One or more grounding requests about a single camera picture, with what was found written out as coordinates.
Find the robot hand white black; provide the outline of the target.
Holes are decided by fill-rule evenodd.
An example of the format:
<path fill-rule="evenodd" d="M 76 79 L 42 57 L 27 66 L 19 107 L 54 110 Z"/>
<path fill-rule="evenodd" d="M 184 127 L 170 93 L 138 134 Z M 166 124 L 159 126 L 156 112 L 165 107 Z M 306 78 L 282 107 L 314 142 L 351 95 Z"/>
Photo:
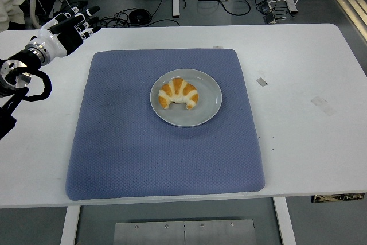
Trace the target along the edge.
<path fill-rule="evenodd" d="M 45 23 L 27 45 L 44 55 L 43 63 L 49 63 L 56 57 L 65 57 L 73 53 L 83 42 L 98 32 L 99 6 L 87 8 L 87 2 L 58 13 Z"/>

